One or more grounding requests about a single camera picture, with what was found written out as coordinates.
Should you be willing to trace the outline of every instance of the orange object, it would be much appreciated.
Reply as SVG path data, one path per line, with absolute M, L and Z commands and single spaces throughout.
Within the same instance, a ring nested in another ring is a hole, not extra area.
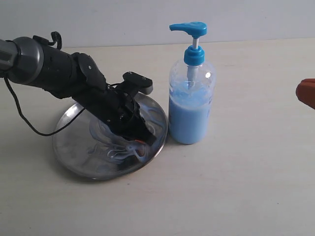
M 297 98 L 315 109 L 315 79 L 304 79 L 296 88 Z

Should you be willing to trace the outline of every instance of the metal plate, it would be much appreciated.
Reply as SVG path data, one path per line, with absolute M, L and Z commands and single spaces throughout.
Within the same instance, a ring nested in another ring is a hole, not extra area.
M 85 110 L 69 127 L 53 136 L 57 160 L 76 174 L 93 179 L 116 178 L 149 163 L 164 146 L 167 117 L 162 107 L 150 97 L 138 93 L 135 100 L 147 127 L 157 137 L 152 146 L 114 135 L 107 125 Z M 56 130 L 81 109 L 78 103 L 70 107 L 59 120 Z

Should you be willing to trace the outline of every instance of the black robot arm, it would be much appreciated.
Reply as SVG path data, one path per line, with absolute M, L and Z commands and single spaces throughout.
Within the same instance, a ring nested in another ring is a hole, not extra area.
M 60 34 L 53 32 L 52 38 L 53 42 L 38 36 L 0 40 L 0 73 L 14 83 L 42 88 L 59 99 L 71 97 L 114 134 L 152 145 L 156 137 L 147 129 L 134 100 L 138 92 L 152 92 L 152 80 L 127 72 L 123 82 L 110 85 L 90 56 L 67 54 L 60 50 Z

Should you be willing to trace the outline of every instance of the plastic bottle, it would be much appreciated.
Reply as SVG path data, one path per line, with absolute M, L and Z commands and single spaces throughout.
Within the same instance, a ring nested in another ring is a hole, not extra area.
M 203 22 L 173 24 L 170 30 L 181 30 L 193 37 L 185 50 L 184 60 L 177 61 L 169 77 L 169 131 L 179 143 L 194 144 L 202 140 L 208 129 L 212 95 L 216 83 L 214 67 L 205 61 L 198 45 L 207 33 Z

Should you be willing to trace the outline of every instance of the blue liquid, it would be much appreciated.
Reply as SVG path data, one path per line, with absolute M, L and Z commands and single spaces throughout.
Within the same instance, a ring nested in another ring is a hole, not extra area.
M 204 138 L 208 129 L 211 92 L 200 88 L 170 91 L 169 131 L 173 139 L 182 144 L 194 144 Z

